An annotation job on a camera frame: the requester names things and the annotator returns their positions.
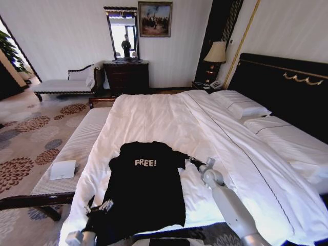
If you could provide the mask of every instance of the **bench cushion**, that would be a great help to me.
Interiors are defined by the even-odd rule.
[[[90,151],[102,130],[111,108],[95,108],[81,121],[54,162],[76,160],[78,167],[73,178],[50,180],[51,167],[34,187],[31,195],[75,192],[76,184],[87,164]]]
[[[91,92],[85,80],[53,79],[32,87],[33,92]]]

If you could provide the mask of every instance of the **bed bench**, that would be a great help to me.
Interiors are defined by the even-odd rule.
[[[0,200],[0,210],[35,207],[54,221],[60,220],[60,214],[50,206],[72,203],[77,182],[110,109],[90,110],[55,158],[54,162],[76,160],[78,167],[73,178],[50,180],[51,165],[36,184],[31,195],[4,198]]]
[[[68,79],[47,80],[33,86],[39,101],[41,94],[96,94],[103,86],[105,72],[103,63],[91,64],[79,70],[68,70]]]

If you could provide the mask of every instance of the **white duvet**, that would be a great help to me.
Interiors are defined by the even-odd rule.
[[[95,205],[103,200],[111,174],[108,162],[119,155],[121,145],[133,141],[164,142],[202,161],[215,158],[214,168],[223,174],[227,186],[237,193],[270,244],[279,245],[285,240],[313,244],[327,238],[328,212],[316,190],[258,136],[233,119],[214,101],[215,96],[199,90],[120,96],[79,179],[59,245],[66,245],[69,232],[84,228],[84,206],[94,194]],[[180,177],[186,227],[223,221],[196,168],[187,163]]]

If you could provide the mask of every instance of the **wooden dresser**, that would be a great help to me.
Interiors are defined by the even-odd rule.
[[[110,90],[114,93],[148,93],[148,61],[108,61],[104,63]]]

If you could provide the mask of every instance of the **white card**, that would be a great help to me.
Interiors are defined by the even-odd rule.
[[[76,160],[58,161],[52,164],[50,180],[74,177]]]

